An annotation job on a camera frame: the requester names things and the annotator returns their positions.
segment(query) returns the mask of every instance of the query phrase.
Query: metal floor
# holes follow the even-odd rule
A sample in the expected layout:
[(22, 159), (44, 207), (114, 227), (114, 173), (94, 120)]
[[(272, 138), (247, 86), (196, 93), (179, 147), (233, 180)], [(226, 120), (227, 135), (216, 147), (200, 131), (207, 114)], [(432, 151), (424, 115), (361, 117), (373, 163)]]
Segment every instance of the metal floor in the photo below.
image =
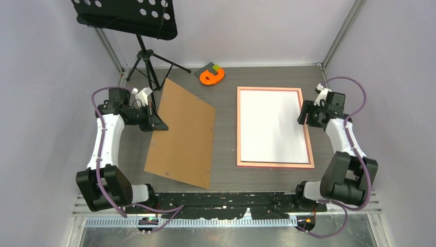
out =
[[(156, 69), (160, 82), (166, 69)], [(303, 98), (315, 100), (315, 86), (323, 81), (317, 66), (225, 68), (226, 77), (215, 86), (204, 86), (194, 76), (173, 69), (169, 78), (216, 108), (210, 189), (202, 189), (144, 171), (151, 132), (126, 126), (121, 136), (119, 166), (132, 184), (150, 183), (156, 192), (290, 191), (301, 181), (321, 179), (333, 149), (321, 128), (309, 128), (315, 169), (270, 169), (236, 166), (237, 86), (300, 87)], [(126, 87), (148, 86), (146, 77), (134, 72)], [(156, 103), (161, 93), (155, 92)]]

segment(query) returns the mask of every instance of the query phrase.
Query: white panel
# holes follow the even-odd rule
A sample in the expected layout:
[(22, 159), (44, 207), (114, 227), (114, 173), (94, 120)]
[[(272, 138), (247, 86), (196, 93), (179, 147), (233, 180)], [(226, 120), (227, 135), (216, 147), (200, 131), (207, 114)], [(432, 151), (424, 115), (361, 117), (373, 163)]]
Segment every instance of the white panel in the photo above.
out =
[[(148, 49), (186, 66), (308, 65), (322, 62), (353, 2), (174, 1), (178, 36), (171, 41), (143, 39)], [(140, 49), (135, 35), (105, 33), (123, 65), (133, 66)], [(169, 66), (155, 58), (152, 62)]]
[(91, 93), (119, 74), (71, 1), (0, 5), (1, 246), (64, 246), (97, 134)]
[[(329, 77), (350, 76), (365, 87), (366, 108), (354, 133), (378, 161), (374, 190), (392, 231), (392, 246), (434, 246), (436, 2), (367, 1), (328, 66)], [(361, 105), (348, 81), (346, 112)]]
[(293, 91), (241, 90), (241, 161), (309, 163)]

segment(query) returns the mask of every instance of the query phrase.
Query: white board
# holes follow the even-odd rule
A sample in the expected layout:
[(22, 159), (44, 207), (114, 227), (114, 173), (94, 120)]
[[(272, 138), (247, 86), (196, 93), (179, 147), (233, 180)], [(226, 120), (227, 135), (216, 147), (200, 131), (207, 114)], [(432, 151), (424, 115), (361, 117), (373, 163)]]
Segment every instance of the white board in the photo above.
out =
[(313, 164), (307, 126), (297, 123), (300, 89), (238, 91), (240, 162)]

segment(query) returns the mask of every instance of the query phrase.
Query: wooden board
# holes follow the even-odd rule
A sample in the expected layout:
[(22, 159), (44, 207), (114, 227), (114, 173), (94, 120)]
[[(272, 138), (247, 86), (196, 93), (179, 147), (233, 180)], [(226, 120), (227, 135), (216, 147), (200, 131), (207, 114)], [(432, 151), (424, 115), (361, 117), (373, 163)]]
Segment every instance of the wooden board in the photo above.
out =
[(237, 165), (314, 168), (301, 89), (238, 87)]
[(158, 114), (168, 131), (153, 131), (145, 171), (210, 186), (215, 108), (166, 79)]

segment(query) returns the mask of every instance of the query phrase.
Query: wooden frame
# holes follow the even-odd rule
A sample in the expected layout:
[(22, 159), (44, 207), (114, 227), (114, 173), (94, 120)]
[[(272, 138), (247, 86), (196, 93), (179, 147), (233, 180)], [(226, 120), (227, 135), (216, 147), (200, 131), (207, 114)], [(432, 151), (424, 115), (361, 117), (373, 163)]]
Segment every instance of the wooden frame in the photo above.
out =
[(271, 168), (315, 168), (312, 145), (309, 138), (309, 130), (307, 125), (302, 125), (304, 132), (304, 138), (306, 140), (306, 149), (309, 163), (268, 163), (268, 162), (245, 162), (241, 161), (241, 120), (240, 120), (240, 95), (242, 90), (253, 90), (253, 91), (295, 91), (298, 94), (298, 101), (300, 108), (303, 106), (303, 94), (301, 89), (298, 88), (286, 88), (286, 87), (248, 87), (248, 86), (238, 86), (237, 88), (237, 165), (238, 166), (248, 166), (248, 167), (271, 167)]

